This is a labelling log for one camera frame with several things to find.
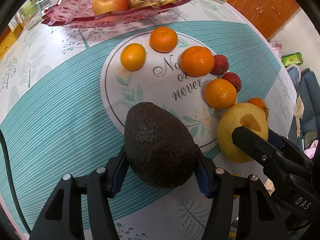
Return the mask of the yellow pear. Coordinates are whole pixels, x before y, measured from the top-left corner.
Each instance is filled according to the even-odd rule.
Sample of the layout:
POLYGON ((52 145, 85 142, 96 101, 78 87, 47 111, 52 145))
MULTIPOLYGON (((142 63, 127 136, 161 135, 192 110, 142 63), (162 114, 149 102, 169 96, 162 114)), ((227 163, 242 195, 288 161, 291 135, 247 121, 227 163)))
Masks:
POLYGON ((253 145, 253 134, 268 140, 268 123, 262 109, 251 103, 234 104, 217 126, 217 142, 222 154, 234 163, 253 159, 241 148, 253 145))

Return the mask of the large orange mandarin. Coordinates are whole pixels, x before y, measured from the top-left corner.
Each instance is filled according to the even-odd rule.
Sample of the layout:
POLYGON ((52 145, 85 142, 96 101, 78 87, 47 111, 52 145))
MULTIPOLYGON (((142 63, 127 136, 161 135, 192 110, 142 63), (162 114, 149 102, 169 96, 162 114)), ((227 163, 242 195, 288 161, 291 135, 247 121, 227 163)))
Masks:
POLYGON ((247 102, 251 103, 251 104, 259 107, 261 110, 263 110, 263 112, 266 115, 266 118, 268 119, 269 109, 268 109, 266 103, 264 102, 264 100, 262 100, 261 98, 251 98, 247 102))

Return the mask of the dark avocado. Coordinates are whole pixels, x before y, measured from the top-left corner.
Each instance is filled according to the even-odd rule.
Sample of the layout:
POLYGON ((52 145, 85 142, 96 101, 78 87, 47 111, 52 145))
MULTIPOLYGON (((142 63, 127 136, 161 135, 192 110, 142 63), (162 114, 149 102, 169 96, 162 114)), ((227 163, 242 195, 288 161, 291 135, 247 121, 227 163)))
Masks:
POLYGON ((151 102, 129 109, 124 146, 133 172, 151 186, 176 188, 193 173, 193 137, 177 117, 151 102))

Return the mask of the small mandarin plate top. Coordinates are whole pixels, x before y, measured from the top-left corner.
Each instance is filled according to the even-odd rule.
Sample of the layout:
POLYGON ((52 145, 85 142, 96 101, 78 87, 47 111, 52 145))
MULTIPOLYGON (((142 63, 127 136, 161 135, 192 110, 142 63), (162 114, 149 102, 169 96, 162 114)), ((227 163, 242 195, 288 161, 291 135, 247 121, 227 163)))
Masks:
POLYGON ((150 35, 149 44, 152 49, 160 53, 172 51, 178 43, 176 32, 168 27, 158 27, 150 35))

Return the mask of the small yellow-orange mandarin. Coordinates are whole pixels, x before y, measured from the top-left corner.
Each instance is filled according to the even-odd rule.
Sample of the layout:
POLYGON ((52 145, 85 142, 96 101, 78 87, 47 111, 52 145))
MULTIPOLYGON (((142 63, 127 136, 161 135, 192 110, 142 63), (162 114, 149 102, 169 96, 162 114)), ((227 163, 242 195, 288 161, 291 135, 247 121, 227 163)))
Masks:
POLYGON ((126 46, 120 55, 122 66, 129 71, 136 71, 143 66, 146 59, 146 51, 141 44, 132 43, 126 46))

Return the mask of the red apple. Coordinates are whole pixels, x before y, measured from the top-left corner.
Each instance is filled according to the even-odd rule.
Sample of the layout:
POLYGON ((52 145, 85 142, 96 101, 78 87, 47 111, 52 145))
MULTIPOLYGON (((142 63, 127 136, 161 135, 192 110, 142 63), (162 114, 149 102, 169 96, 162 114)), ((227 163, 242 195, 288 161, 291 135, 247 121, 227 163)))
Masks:
POLYGON ((93 0, 92 2, 92 10, 96 16, 106 12, 127 11, 130 6, 130 0, 93 0))

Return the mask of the small orange kumquat front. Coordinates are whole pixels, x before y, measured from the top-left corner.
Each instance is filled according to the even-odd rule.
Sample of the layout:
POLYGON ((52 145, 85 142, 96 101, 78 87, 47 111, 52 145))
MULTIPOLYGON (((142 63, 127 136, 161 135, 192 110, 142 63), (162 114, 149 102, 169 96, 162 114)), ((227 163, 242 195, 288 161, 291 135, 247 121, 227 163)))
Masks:
POLYGON ((239 187, 240 187, 239 183, 241 181, 240 179, 241 177, 238 174, 232 174, 232 176, 233 176, 233 186, 234 186, 233 199, 236 200, 239 197, 238 193, 239 193, 239 187))

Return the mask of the teal patterned tablecloth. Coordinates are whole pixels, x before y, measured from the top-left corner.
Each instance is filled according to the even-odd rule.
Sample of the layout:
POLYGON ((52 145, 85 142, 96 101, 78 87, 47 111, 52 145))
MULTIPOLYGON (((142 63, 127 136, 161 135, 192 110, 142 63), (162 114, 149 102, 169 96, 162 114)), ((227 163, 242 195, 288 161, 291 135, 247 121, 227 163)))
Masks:
POLYGON ((178 42, 150 45, 153 10, 93 29, 53 8, 1 59, 1 196, 30 239, 288 239, 264 187, 296 93, 246 21, 205 21, 186 1, 178 42))

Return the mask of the white printed round plate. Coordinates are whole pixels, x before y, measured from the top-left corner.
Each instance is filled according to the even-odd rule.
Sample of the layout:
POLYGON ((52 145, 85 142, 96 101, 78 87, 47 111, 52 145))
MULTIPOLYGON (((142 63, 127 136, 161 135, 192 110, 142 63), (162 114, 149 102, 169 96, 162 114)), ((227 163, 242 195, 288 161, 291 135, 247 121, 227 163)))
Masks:
POLYGON ((178 33, 175 49, 159 53, 150 47, 150 35, 149 31, 132 35, 108 55, 100 77, 100 93, 108 117, 123 133, 129 109, 140 102, 151 102, 176 116, 201 151, 212 149, 217 145, 216 128, 223 111, 210 108, 204 90, 216 76, 192 77, 180 68, 180 55, 187 48, 205 44, 178 33), (124 48, 132 43, 142 45, 146 51, 144 65, 133 72, 120 62, 124 48))

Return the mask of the wooden cabinet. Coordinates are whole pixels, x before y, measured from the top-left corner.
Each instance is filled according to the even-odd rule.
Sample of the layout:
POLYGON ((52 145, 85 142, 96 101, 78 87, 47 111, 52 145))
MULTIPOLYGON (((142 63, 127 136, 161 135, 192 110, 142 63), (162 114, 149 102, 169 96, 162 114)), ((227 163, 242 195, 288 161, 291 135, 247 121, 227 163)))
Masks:
POLYGON ((266 38, 271 39, 296 14, 295 0, 227 0, 266 38))

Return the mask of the yellow cardboard box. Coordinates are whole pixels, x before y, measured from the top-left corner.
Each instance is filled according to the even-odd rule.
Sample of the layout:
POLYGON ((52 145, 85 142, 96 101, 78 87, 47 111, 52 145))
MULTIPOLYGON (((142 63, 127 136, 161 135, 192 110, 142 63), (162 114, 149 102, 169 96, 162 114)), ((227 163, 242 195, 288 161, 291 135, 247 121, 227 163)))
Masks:
POLYGON ((18 24, 13 30, 7 26, 1 35, 0 59, 8 52, 12 45, 18 40, 22 32, 21 25, 18 24))

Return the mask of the clear drinking glass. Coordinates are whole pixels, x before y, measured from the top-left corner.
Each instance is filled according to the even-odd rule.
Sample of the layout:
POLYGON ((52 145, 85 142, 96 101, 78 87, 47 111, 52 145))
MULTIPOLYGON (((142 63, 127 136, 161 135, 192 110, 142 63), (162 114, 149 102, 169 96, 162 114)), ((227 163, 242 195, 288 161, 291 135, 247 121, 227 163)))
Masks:
POLYGON ((33 29, 42 21, 42 11, 35 0, 26 1, 20 8, 19 16, 27 30, 33 29))

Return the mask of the pink glass fruit bowl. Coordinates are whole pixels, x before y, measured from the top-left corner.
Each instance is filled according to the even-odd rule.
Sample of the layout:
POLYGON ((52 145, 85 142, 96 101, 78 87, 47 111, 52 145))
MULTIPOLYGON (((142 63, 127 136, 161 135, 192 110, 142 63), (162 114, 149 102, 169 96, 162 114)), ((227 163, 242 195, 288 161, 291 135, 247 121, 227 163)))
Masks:
POLYGON ((161 14, 190 0, 59 0, 43 16, 48 26, 113 27, 161 14))

